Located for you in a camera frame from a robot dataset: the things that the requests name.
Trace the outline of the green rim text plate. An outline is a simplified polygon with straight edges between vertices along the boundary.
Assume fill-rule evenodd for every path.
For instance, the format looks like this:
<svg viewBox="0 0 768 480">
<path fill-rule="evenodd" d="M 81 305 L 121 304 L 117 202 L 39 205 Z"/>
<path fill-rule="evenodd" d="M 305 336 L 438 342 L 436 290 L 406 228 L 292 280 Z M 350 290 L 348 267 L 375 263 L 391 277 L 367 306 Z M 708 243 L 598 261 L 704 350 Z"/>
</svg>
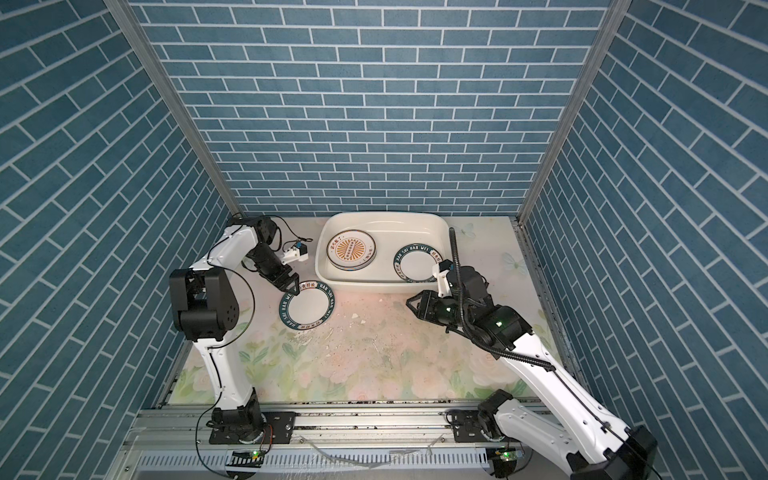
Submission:
<svg viewBox="0 0 768 480">
<path fill-rule="evenodd" d="M 407 283 L 434 282 L 433 268 L 444 260 L 434 247 L 424 243 L 411 243 L 397 251 L 393 268 L 398 277 Z"/>
<path fill-rule="evenodd" d="M 299 283 L 299 294 L 285 293 L 278 314 L 289 329 L 306 331 L 319 327 L 333 314 L 335 294 L 330 286 L 319 280 Z"/>
</svg>

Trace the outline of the orange sunburst plate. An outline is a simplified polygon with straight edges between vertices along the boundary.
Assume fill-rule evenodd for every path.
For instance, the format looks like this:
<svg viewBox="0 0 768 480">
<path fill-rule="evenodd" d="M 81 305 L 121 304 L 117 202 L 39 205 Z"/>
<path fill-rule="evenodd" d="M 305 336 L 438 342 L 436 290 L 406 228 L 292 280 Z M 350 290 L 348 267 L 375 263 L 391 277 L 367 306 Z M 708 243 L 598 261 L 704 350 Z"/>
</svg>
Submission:
<svg viewBox="0 0 768 480">
<path fill-rule="evenodd" d="M 328 259 L 339 270 L 359 271 L 370 265 L 375 260 L 375 256 L 363 256 L 357 259 L 329 256 Z"/>
<path fill-rule="evenodd" d="M 365 231 L 350 229 L 339 232 L 330 239 L 326 255 L 357 259 L 363 256 L 375 256 L 377 246 L 374 238 Z"/>
</svg>

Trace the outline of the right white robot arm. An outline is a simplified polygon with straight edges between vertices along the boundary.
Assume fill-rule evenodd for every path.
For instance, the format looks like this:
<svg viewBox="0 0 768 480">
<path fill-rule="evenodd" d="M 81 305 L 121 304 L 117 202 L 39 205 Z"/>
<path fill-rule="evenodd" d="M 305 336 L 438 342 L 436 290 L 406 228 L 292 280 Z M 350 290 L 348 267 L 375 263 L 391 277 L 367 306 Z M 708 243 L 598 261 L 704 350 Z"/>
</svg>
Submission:
<svg viewBox="0 0 768 480">
<path fill-rule="evenodd" d="M 644 426 L 631 427 L 591 396 L 513 308 L 464 287 L 442 297 L 432 290 L 407 299 L 420 320 L 458 333 L 492 354 L 536 394 L 547 420 L 498 390 L 480 406 L 484 433 L 521 441 L 572 479 L 648 479 L 656 474 L 658 442 Z"/>
</svg>

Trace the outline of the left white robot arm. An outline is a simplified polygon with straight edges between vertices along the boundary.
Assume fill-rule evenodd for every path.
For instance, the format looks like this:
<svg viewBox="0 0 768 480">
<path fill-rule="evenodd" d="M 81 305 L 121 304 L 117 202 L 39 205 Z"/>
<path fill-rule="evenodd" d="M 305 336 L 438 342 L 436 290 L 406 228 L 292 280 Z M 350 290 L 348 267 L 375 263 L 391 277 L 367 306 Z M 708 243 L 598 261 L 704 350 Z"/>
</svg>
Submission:
<svg viewBox="0 0 768 480">
<path fill-rule="evenodd" d="M 256 295 L 237 270 L 246 260 L 258 274 L 283 293 L 299 292 L 299 275 L 290 264 L 308 259 L 309 240 L 294 236 L 291 245 L 270 216 L 233 216 L 222 236 L 205 255 L 170 274 L 169 290 L 174 327 L 200 353 L 215 396 L 207 426 L 212 444 L 253 444 L 271 433 L 255 387 L 250 385 L 235 346 L 241 333 L 240 301 L 231 284 L 245 284 L 251 300 L 247 325 L 255 319 Z"/>
</svg>

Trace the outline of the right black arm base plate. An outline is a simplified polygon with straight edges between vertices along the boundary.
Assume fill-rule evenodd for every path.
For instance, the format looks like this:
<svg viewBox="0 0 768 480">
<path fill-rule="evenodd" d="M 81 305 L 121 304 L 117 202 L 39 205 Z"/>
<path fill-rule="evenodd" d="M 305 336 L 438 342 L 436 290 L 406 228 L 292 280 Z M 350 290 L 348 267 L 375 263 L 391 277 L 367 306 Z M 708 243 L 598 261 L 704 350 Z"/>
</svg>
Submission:
<svg viewBox="0 0 768 480">
<path fill-rule="evenodd" d="M 446 421 L 456 443 L 498 442 L 494 435 L 491 416 L 480 410 L 448 410 Z"/>
</svg>

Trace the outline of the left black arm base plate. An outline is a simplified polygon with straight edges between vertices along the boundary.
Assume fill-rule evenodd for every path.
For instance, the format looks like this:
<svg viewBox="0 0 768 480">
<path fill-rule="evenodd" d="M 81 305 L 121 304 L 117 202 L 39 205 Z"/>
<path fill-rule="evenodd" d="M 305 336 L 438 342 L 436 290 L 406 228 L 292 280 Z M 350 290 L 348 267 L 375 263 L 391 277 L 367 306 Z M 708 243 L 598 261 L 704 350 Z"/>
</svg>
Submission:
<svg viewBox="0 0 768 480">
<path fill-rule="evenodd" d="M 208 420 L 206 426 L 211 429 L 209 443 L 212 445 L 289 444 L 293 435 L 295 420 L 295 412 L 263 413 L 262 430 L 254 435 L 251 435 L 249 425 L 215 426 L 212 420 Z"/>
</svg>

